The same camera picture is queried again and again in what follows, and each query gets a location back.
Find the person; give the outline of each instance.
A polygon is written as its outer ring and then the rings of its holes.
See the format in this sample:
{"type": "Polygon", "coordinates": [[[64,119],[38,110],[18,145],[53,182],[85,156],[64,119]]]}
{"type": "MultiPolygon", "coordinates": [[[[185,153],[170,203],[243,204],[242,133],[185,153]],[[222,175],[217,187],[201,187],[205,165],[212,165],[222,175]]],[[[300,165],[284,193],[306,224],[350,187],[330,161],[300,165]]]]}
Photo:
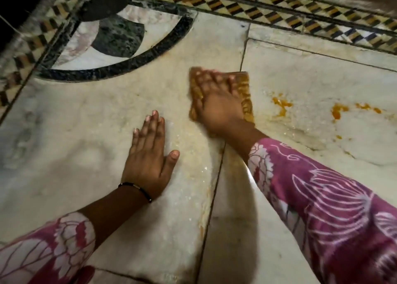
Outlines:
{"type": "MultiPolygon", "coordinates": [[[[373,191],[273,140],[243,119],[234,77],[201,69],[194,99],[200,122],[247,163],[322,283],[396,283],[397,209],[373,191]]],[[[179,151],[164,158],[157,111],[133,132],[118,188],[0,250],[1,283],[87,283],[92,252],[166,188],[179,151]]]]}

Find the purple sleeve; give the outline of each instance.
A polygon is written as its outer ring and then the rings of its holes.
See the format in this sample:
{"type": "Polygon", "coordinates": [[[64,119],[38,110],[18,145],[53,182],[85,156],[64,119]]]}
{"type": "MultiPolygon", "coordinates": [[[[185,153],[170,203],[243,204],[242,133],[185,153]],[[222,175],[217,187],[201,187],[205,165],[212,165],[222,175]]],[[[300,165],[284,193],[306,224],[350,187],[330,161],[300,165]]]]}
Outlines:
{"type": "Polygon", "coordinates": [[[248,167],[320,282],[396,283],[394,206],[270,138],[252,147],[248,167]]]}
{"type": "Polygon", "coordinates": [[[67,214],[0,248],[0,283],[88,283],[94,269],[82,267],[94,247],[92,223],[81,213],[67,214]]]}

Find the person's left arm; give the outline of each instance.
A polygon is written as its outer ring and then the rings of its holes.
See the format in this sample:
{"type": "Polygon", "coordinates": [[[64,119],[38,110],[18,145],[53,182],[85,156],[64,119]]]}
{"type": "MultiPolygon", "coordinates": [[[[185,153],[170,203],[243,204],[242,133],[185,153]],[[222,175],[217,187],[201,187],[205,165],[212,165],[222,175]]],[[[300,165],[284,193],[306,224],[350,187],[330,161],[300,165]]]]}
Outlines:
{"type": "MultiPolygon", "coordinates": [[[[122,175],[122,183],[141,187],[151,199],[160,196],[179,158],[178,151],[164,157],[164,137],[164,118],[153,111],[142,129],[134,130],[122,175]]],[[[88,258],[147,203],[147,197],[136,187],[120,186],[88,206],[17,238],[0,249],[0,282],[67,284],[79,277],[79,283],[87,283],[93,275],[93,269],[82,269],[88,258]]]]}

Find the black curved border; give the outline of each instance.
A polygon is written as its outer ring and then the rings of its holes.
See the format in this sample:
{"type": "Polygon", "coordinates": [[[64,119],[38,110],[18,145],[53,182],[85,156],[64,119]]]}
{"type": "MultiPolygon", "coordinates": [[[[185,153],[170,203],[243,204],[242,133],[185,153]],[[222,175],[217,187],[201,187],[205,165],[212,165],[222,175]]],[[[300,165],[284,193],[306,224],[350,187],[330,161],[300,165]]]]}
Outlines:
{"type": "MultiPolygon", "coordinates": [[[[164,11],[169,12],[171,14],[179,14],[176,11],[164,11]]],[[[84,82],[84,81],[95,81],[102,79],[109,79],[116,76],[120,76],[129,72],[132,72],[145,64],[155,60],[157,57],[166,53],[166,51],[170,50],[174,45],[176,45],[180,40],[182,40],[186,34],[190,31],[193,25],[194,19],[188,15],[188,13],[184,13],[179,22],[176,24],[174,29],[166,36],[163,40],[161,40],[154,47],[149,50],[143,52],[142,54],[132,57],[130,59],[124,60],[122,62],[118,62],[116,64],[112,64],[110,66],[99,67],[91,70],[76,70],[76,71],[67,71],[67,70],[53,70],[46,63],[45,67],[40,68],[39,72],[37,72],[36,76],[41,79],[54,80],[54,81],[64,81],[64,82],[84,82]]],[[[78,24],[76,23],[73,27],[73,30],[69,37],[74,33],[77,29],[78,24]]],[[[55,62],[57,56],[60,55],[66,43],[69,41],[69,38],[60,38],[60,43],[62,45],[56,46],[57,51],[55,55],[52,56],[53,62],[55,62]]]]}

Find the hand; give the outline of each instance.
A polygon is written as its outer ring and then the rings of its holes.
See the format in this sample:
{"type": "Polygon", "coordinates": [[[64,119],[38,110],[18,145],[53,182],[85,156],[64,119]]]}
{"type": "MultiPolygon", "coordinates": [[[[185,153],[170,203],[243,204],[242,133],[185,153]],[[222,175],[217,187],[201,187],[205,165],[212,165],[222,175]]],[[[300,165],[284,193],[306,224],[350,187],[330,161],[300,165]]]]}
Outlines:
{"type": "Polygon", "coordinates": [[[198,119],[208,131],[222,136],[232,122],[244,120],[235,78],[203,69],[196,77],[196,88],[203,94],[203,99],[194,99],[198,119]]]}
{"type": "Polygon", "coordinates": [[[134,130],[121,182],[140,186],[152,199],[159,197],[179,158],[178,150],[164,157],[164,142],[165,121],[154,110],[152,116],[146,116],[142,129],[134,130]]]}

